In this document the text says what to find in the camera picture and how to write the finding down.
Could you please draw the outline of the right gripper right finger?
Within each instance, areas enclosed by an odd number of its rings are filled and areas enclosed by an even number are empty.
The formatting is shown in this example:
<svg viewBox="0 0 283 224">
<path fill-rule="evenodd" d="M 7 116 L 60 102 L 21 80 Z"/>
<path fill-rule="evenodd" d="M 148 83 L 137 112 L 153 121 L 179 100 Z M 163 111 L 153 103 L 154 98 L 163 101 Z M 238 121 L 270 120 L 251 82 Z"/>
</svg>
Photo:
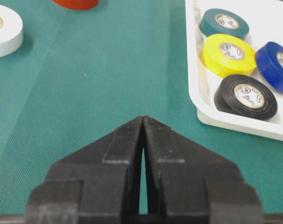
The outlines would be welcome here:
<svg viewBox="0 0 283 224">
<path fill-rule="evenodd" d="M 261 224 L 258 194 L 227 158 L 145 116 L 148 211 L 168 224 Z"/>
</svg>

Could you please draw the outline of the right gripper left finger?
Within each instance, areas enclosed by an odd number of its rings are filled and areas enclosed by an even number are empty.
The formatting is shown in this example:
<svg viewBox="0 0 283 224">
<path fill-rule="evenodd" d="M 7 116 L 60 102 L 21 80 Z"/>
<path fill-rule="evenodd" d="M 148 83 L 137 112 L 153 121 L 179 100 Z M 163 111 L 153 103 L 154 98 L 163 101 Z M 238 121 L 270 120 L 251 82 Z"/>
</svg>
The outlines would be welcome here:
<svg viewBox="0 0 283 224">
<path fill-rule="evenodd" d="M 31 192 L 27 224 L 119 224 L 139 212 L 143 117 L 53 163 Z"/>
</svg>

